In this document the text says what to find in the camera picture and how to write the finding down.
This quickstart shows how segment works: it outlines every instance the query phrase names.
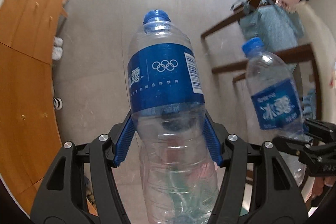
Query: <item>tile floor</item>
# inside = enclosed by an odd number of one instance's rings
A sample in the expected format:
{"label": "tile floor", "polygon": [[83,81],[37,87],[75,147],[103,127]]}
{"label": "tile floor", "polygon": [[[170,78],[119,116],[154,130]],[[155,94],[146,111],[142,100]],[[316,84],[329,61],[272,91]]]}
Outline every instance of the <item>tile floor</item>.
{"label": "tile floor", "polygon": [[[64,103],[57,112],[62,141],[91,142],[124,119],[129,110],[124,75],[128,43],[147,11],[163,9],[191,40],[206,107],[213,120],[246,141],[261,143],[245,82],[233,85],[234,74],[211,74],[213,66],[244,57],[240,49],[244,38],[238,24],[207,37],[206,44],[200,40],[203,31],[231,14],[235,1],[69,0],[68,20],[60,34],[63,58],[53,70],[55,93]],[[134,138],[126,161],[114,175],[131,222],[142,224],[147,223],[147,216],[143,213],[138,143]],[[222,172],[218,176],[220,185]],[[130,198],[130,191],[136,198]]]}

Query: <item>blue label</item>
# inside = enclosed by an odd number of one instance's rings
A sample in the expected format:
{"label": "blue label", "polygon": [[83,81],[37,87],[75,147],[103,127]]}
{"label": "blue label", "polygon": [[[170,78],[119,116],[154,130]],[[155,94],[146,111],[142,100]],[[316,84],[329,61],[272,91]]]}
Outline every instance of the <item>blue label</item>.
{"label": "blue label", "polygon": [[285,79],[251,96],[260,128],[282,128],[301,115],[296,88]]}
{"label": "blue label", "polygon": [[204,96],[193,52],[179,44],[146,47],[128,63],[132,112],[176,103],[201,103]]}

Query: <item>silver screw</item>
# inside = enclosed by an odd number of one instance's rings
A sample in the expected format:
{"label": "silver screw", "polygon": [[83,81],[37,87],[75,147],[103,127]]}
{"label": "silver screw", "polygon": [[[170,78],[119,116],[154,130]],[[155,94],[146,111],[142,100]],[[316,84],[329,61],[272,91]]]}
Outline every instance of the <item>silver screw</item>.
{"label": "silver screw", "polygon": [[103,135],[99,136],[99,140],[102,141],[102,142],[106,141],[108,138],[109,138],[109,136],[106,135],[106,134],[103,134]]}
{"label": "silver screw", "polygon": [[270,149],[273,147],[273,144],[271,142],[265,142],[265,147]]}
{"label": "silver screw", "polygon": [[72,146],[72,142],[66,142],[63,146],[68,149]]}
{"label": "silver screw", "polygon": [[230,134],[227,138],[232,142],[238,140],[238,137],[235,134]]}

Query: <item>plastic bottle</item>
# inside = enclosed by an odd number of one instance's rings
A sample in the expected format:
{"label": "plastic bottle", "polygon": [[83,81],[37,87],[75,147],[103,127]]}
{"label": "plastic bottle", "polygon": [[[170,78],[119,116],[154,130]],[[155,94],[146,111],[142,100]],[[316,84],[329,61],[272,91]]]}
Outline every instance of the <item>plastic bottle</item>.
{"label": "plastic bottle", "polygon": [[[278,56],[264,49],[259,37],[242,46],[249,59],[246,68],[247,87],[255,107],[260,128],[275,135],[304,140],[303,119],[292,73]],[[305,165],[298,157],[280,152],[296,183],[305,175]]]}
{"label": "plastic bottle", "polygon": [[218,186],[204,96],[190,40],[164,11],[148,12],[132,38],[128,82],[149,223],[207,223]]}

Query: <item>bottle cap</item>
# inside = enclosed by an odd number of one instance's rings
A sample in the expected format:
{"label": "bottle cap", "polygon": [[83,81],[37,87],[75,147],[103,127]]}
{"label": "bottle cap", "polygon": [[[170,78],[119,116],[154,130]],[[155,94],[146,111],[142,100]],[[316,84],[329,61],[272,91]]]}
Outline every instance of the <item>bottle cap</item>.
{"label": "bottle cap", "polygon": [[264,47],[264,43],[259,37],[255,37],[244,43],[241,47],[244,54],[248,56],[249,52],[257,47]]}
{"label": "bottle cap", "polygon": [[155,21],[155,20],[170,21],[169,16],[167,15],[165,11],[151,10],[144,16],[142,25],[145,25],[146,23],[150,21]]}

